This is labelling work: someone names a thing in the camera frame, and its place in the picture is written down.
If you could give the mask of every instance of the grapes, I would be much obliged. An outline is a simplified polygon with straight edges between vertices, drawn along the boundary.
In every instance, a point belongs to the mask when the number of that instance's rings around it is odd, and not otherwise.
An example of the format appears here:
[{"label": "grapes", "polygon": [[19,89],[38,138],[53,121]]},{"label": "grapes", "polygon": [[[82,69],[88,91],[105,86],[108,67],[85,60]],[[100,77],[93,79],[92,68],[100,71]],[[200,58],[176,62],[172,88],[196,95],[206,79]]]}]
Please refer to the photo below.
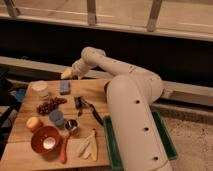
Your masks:
[{"label": "grapes", "polygon": [[58,108],[58,105],[64,104],[67,102],[65,98],[51,98],[48,102],[44,102],[43,104],[37,107],[37,112],[41,115],[49,114],[52,110]]}]

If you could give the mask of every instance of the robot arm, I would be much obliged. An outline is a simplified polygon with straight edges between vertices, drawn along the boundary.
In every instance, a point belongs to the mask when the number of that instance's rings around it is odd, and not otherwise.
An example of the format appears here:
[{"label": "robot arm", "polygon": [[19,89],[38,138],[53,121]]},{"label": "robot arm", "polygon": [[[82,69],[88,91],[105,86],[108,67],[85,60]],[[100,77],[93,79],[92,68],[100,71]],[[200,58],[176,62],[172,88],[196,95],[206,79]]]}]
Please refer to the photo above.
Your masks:
[{"label": "robot arm", "polygon": [[160,77],[108,58],[99,49],[87,47],[81,56],[72,65],[72,76],[83,76],[96,66],[115,76],[107,88],[107,103],[125,170],[172,170],[149,108],[163,91]]},{"label": "robot arm", "polygon": [[147,85],[144,86],[139,83],[138,88],[145,92],[148,103],[154,102],[162,94],[163,83],[157,74],[144,68],[106,57],[103,50],[92,47],[84,48],[81,58],[72,64],[72,71],[68,69],[62,74],[61,78],[64,79],[70,75],[71,77],[75,75],[83,77],[90,69],[97,66],[113,76],[128,73],[140,75],[141,79],[146,80]]}]

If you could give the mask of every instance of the orange bowl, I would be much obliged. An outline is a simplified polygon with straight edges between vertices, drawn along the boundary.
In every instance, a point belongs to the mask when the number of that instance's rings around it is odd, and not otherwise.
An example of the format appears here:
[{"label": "orange bowl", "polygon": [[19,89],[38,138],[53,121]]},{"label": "orange bowl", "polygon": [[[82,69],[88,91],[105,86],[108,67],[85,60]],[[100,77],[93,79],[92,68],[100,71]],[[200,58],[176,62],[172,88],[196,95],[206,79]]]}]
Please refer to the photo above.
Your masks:
[{"label": "orange bowl", "polygon": [[32,149],[39,154],[53,151],[61,140],[61,135],[53,126],[44,126],[36,130],[31,138]]}]

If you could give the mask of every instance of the green base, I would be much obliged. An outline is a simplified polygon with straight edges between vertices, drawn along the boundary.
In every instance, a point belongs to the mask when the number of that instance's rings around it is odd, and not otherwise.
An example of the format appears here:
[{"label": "green base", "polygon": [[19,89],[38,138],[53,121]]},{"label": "green base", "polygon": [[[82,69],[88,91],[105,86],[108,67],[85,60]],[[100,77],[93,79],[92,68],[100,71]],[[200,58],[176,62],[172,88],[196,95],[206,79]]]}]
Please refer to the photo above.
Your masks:
[{"label": "green base", "polygon": [[[158,132],[160,134],[162,143],[164,145],[166,154],[169,160],[177,159],[177,152],[175,147],[169,137],[169,134],[166,130],[166,127],[160,118],[160,115],[157,111],[152,111],[152,116],[154,118],[155,124],[157,126]],[[123,170],[123,165],[118,150],[118,145],[115,139],[115,134],[112,128],[112,122],[109,116],[103,118],[104,130],[106,136],[107,149],[109,154],[109,161],[112,170]]]}]

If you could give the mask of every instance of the spoon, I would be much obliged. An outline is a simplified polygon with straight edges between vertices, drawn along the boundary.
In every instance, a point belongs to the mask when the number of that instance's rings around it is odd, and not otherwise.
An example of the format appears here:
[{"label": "spoon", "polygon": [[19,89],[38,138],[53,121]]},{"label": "spoon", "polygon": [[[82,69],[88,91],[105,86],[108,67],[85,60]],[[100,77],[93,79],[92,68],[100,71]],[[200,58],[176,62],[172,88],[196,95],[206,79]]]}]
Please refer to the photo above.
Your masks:
[{"label": "spoon", "polygon": [[66,161],[67,161],[67,154],[66,154],[67,142],[71,135],[77,133],[78,123],[76,120],[70,119],[70,120],[66,121],[65,128],[68,130],[68,135],[66,135],[63,138],[63,143],[62,143],[61,151],[60,151],[60,161],[63,164],[66,163]]}]

